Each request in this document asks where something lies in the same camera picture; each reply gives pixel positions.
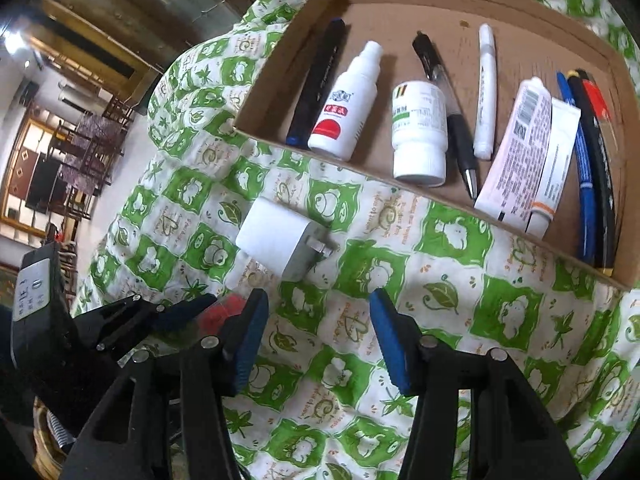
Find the white dropper bottle red label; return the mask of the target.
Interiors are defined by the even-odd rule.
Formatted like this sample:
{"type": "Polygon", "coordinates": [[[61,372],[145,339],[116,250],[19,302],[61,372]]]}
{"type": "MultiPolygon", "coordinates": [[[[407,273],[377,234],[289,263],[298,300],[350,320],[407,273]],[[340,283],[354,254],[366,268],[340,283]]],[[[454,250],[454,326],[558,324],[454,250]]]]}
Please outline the white dropper bottle red label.
{"type": "Polygon", "coordinates": [[[308,139],[314,153],[348,162],[378,95],[383,48],[368,41],[336,78],[308,139]]]}

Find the black gel pen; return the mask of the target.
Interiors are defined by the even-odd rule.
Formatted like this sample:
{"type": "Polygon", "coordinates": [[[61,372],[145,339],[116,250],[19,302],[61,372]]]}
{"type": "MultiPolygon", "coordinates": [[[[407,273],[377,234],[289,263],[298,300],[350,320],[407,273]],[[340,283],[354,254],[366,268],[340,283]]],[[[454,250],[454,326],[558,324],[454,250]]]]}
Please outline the black gel pen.
{"type": "Polygon", "coordinates": [[[450,148],[454,152],[459,172],[471,200],[476,200],[478,186],[478,165],[473,150],[473,139],[459,100],[454,93],[444,62],[431,39],[418,30],[412,40],[412,47],[418,56],[424,73],[445,97],[447,131],[450,148]]]}

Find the white pill bottle green label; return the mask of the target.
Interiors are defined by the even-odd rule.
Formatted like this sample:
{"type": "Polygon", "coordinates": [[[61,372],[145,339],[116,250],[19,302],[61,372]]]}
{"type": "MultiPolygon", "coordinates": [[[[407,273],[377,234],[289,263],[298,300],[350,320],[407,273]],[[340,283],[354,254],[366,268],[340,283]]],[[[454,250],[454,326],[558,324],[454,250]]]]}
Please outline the white pill bottle green label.
{"type": "Polygon", "coordinates": [[[448,134],[444,94],[428,81],[405,81],[392,94],[393,176],[436,188],[446,181],[448,134]]]}

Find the dark wooden chairs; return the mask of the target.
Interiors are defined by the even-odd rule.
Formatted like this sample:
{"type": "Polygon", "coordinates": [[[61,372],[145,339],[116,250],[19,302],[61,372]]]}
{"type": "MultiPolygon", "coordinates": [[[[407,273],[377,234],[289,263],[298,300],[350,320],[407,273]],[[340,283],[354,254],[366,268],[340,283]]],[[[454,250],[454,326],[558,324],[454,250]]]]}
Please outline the dark wooden chairs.
{"type": "Polygon", "coordinates": [[[40,214],[89,220],[94,202],[112,183],[112,170],[124,156],[134,110],[120,99],[105,112],[82,112],[72,124],[55,118],[38,157],[26,194],[26,206],[40,214]]]}

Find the red clear lighter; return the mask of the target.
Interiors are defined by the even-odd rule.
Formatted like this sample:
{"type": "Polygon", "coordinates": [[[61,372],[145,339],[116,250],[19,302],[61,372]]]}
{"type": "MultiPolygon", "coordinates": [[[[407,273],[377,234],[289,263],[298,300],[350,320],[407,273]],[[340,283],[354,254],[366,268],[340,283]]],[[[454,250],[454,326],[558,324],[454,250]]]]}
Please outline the red clear lighter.
{"type": "Polygon", "coordinates": [[[594,116],[596,116],[600,125],[604,145],[608,152],[608,162],[610,163],[610,167],[612,169],[617,169],[618,143],[612,122],[612,114],[608,109],[608,104],[606,104],[603,93],[594,81],[593,76],[580,68],[578,68],[577,73],[586,89],[587,96],[594,110],[594,116]]]}

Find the blue marker pen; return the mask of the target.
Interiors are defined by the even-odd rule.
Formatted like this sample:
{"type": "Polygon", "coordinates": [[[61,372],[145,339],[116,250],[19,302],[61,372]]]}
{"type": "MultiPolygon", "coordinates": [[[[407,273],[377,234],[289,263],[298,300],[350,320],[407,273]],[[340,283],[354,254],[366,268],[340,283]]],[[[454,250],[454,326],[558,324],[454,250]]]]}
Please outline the blue marker pen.
{"type": "Polygon", "coordinates": [[[577,126],[574,154],[577,164],[580,207],[580,237],[577,255],[580,261],[593,264],[597,235],[596,198],[594,197],[590,160],[582,124],[577,126]]]}

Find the black marker yellow cap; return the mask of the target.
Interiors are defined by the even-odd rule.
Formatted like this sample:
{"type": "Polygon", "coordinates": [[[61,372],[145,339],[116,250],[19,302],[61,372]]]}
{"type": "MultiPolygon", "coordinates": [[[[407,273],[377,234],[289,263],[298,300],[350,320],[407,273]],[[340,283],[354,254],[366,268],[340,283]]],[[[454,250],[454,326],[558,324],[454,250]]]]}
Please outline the black marker yellow cap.
{"type": "Polygon", "coordinates": [[[566,74],[575,104],[582,112],[580,124],[585,133],[597,205],[597,250],[594,264],[606,276],[612,276],[615,260],[615,200],[608,153],[600,122],[591,104],[586,82],[577,70],[566,74]]]}

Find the small white cream tube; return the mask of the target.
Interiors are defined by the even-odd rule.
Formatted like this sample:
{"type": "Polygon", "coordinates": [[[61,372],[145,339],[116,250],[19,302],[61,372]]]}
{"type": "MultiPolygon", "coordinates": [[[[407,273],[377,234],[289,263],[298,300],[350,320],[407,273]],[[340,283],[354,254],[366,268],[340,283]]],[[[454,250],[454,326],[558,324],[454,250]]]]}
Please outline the small white cream tube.
{"type": "Polygon", "coordinates": [[[573,156],[579,118],[577,107],[552,99],[548,153],[526,226],[526,233],[533,237],[544,238],[558,211],[573,156]]]}

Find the wooden glass cabinet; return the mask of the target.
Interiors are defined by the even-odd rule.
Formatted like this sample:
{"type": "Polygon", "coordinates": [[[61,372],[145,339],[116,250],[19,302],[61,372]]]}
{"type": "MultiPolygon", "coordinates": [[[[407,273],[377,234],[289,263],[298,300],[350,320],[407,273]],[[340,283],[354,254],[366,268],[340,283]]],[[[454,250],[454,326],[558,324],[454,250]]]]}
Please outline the wooden glass cabinet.
{"type": "Polygon", "coordinates": [[[181,53],[228,32],[254,1],[1,0],[1,67],[137,103],[181,53]]]}

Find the pink white ointment tube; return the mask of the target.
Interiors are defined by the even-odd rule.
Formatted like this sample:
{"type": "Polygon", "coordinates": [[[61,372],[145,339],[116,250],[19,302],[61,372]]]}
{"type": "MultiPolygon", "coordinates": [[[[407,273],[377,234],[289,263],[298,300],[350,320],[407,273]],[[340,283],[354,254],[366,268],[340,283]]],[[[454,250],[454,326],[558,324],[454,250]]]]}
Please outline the pink white ointment tube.
{"type": "Polygon", "coordinates": [[[552,97],[538,77],[521,82],[498,153],[474,207],[524,230],[546,161],[552,97]]]}

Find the white charger plug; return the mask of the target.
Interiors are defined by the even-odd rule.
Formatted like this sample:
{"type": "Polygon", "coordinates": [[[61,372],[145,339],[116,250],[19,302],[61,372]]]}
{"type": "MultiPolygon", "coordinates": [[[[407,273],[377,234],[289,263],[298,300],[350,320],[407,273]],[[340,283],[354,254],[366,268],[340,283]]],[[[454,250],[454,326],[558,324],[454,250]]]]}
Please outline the white charger plug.
{"type": "Polygon", "coordinates": [[[299,212],[258,197],[235,245],[282,281],[299,282],[319,260],[332,255],[329,231],[299,212]]]}

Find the shallow cardboard tray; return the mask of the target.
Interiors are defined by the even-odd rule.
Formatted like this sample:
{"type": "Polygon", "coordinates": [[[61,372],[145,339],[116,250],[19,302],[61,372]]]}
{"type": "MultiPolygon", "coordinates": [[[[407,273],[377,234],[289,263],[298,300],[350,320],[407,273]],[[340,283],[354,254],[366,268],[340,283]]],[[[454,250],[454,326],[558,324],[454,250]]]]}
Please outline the shallow cardboard tray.
{"type": "Polygon", "coordinates": [[[308,0],[235,121],[283,145],[461,208],[575,258],[582,187],[594,173],[585,266],[639,277],[639,109],[620,56],[533,0],[308,0]]]}

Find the black marker blue cap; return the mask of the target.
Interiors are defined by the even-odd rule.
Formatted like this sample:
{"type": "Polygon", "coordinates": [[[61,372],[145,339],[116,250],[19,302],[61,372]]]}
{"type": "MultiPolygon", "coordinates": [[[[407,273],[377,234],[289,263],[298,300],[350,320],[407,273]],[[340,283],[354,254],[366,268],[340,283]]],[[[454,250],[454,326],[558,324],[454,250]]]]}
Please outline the black marker blue cap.
{"type": "Polygon", "coordinates": [[[308,148],[308,139],[326,100],[332,70],[345,36],[345,22],[334,18],[320,37],[286,134],[286,145],[301,150],[308,148]]]}

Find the white marker pen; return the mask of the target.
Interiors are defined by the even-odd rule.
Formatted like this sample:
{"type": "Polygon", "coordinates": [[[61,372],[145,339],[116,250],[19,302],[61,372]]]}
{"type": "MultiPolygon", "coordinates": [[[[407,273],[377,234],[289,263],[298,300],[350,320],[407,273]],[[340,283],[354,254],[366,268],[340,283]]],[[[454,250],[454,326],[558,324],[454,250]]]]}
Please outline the white marker pen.
{"type": "Polygon", "coordinates": [[[497,121],[497,55],[495,36],[488,24],[478,30],[480,65],[478,66],[478,96],[474,131],[474,155],[491,160],[494,152],[497,121]]]}

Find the clear case red insert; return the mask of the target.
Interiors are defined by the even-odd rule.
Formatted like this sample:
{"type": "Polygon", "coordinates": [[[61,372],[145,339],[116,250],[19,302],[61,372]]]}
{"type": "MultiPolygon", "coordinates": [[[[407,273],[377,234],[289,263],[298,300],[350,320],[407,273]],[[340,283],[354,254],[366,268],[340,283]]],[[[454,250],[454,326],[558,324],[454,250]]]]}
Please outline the clear case red insert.
{"type": "Polygon", "coordinates": [[[196,317],[198,336],[217,336],[229,318],[242,313],[245,304],[246,299],[238,294],[228,294],[219,298],[196,317]]]}

